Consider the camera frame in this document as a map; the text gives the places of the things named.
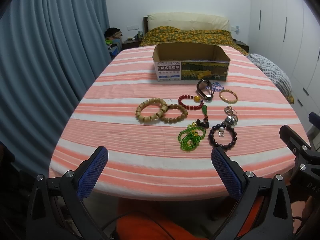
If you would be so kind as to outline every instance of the cardboard box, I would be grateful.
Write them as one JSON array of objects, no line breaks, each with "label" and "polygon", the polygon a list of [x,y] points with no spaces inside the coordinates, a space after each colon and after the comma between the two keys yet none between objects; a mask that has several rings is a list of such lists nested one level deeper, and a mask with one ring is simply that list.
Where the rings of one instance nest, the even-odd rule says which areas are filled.
[{"label": "cardboard box", "polygon": [[221,47],[193,42],[158,44],[152,58],[158,81],[226,81],[230,64]]}]

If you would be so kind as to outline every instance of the pink striped bedsheet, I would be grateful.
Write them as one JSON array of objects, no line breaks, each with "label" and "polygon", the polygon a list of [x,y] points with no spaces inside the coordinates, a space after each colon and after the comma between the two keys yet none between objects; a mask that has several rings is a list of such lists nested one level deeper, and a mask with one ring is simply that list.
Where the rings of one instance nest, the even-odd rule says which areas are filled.
[{"label": "pink striped bedsheet", "polygon": [[[239,122],[238,141],[227,154],[245,170],[257,176],[285,174],[294,166],[294,155],[279,138],[288,124],[305,141],[308,138],[290,104],[275,85],[237,50],[221,46],[231,59],[226,89],[237,93],[233,105]],[[109,160],[95,189],[105,194],[153,200],[194,200],[226,195],[226,189],[211,163],[207,137],[194,151],[180,149],[177,136],[196,119],[200,110],[176,124],[140,124],[135,109],[149,98],[163,98],[175,104],[179,96],[195,95],[195,81],[158,82],[152,53],[154,46],[122,51],[88,90],[66,125],[53,153],[49,175],[61,176],[75,170],[102,145]],[[197,105],[193,100],[185,101]],[[215,94],[207,103],[211,125],[226,117],[228,104]],[[149,106],[144,114],[154,113]],[[176,117],[178,110],[166,115]],[[227,134],[219,143],[227,144]]]}]

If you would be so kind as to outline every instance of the screw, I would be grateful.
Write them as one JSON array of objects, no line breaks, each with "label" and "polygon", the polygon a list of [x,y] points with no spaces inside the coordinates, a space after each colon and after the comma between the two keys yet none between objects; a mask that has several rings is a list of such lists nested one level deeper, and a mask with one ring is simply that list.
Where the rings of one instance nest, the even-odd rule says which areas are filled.
[{"label": "screw", "polygon": [[70,178],[70,177],[72,177],[75,173],[74,173],[74,171],[67,171],[65,174],[66,174],[66,177]]},{"label": "screw", "polygon": [[277,174],[277,175],[276,175],[276,179],[277,179],[277,180],[283,180],[283,177],[282,177],[280,174]]},{"label": "screw", "polygon": [[42,175],[42,174],[40,174],[40,175],[37,176],[37,180],[38,180],[38,181],[41,181],[42,179],[43,179],[43,175]]},{"label": "screw", "polygon": [[245,173],[247,175],[247,177],[252,178],[254,176],[254,173],[252,171],[247,171]]}]

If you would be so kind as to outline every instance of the blue curtain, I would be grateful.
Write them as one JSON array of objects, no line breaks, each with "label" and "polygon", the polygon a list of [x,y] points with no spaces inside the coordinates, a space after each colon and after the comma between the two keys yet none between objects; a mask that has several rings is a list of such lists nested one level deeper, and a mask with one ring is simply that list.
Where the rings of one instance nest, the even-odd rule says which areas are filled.
[{"label": "blue curtain", "polygon": [[105,0],[12,0],[0,19],[0,141],[48,174],[71,114],[111,61]]}]

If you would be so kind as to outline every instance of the floral bedspread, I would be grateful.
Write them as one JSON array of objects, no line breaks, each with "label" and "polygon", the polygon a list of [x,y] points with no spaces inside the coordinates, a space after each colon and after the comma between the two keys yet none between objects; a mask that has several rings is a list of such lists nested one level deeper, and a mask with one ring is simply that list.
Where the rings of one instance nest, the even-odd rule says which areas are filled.
[{"label": "floral bedspread", "polygon": [[225,30],[191,31],[180,30],[174,27],[163,26],[149,31],[144,37],[140,46],[157,45],[162,42],[199,42],[205,44],[230,46],[243,55],[248,53],[236,45],[231,33]]}]

